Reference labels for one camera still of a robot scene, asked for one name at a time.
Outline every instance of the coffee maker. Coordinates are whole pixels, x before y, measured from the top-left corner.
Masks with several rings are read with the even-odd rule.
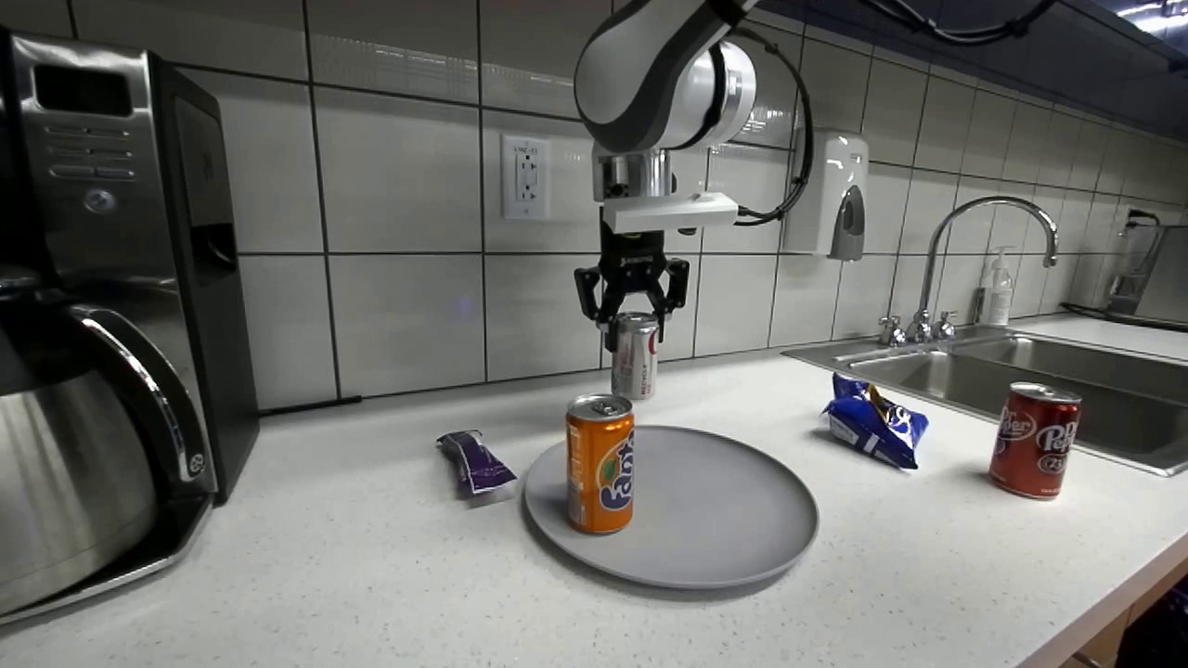
[[[115,346],[63,343],[79,343],[83,355],[106,355],[93,366],[131,417],[156,491],[152,528],[136,544],[61,581],[43,602],[0,610],[2,628],[170,568],[203,512],[233,493],[254,451],[255,381],[214,95],[152,53],[0,31],[0,265],[14,267],[6,270],[6,300],[23,310],[61,307],[67,320],[43,324],[115,328],[106,331]],[[161,437],[152,432],[161,417],[134,401],[141,396],[131,391],[136,381],[176,387],[178,417],[193,417],[188,434],[176,419]],[[38,411],[38,419],[63,432],[53,411]],[[145,480],[145,471],[131,469],[106,480]]]

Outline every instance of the wall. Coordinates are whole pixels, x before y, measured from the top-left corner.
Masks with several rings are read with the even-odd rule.
[[[589,140],[567,69],[608,0],[0,0],[0,23],[145,44],[219,94],[260,401],[266,407],[496,381],[604,362],[570,270],[598,256]],[[1188,147],[1016,95],[875,44],[759,13],[807,69],[818,121],[872,145],[867,256],[822,265],[781,227],[703,229],[689,307],[666,360],[872,334],[911,314],[931,227],[980,194],[1037,198],[1037,229],[980,209],[947,241],[934,303],[957,320],[984,251],[1006,250],[1016,314],[1100,297],[1127,204],[1182,220]],[[766,126],[678,156],[688,184],[777,204],[783,69],[761,57]],[[548,220],[502,216],[502,136],[547,136]]]

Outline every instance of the round plate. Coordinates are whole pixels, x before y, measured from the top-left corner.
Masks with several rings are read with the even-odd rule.
[[[818,501],[771,455],[704,432],[635,432],[635,521],[619,533],[567,524],[567,451],[522,475],[526,524],[570,561],[666,590],[739,590],[781,580],[818,533]]]

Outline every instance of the blue candy wrapper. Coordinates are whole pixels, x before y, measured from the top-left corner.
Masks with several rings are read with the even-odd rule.
[[[830,434],[845,445],[889,459],[891,469],[916,469],[928,417],[891,403],[872,381],[830,376],[823,417]]]

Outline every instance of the electrical outlet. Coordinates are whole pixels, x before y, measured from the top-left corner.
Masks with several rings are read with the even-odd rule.
[[[548,140],[506,136],[506,220],[548,220]]]

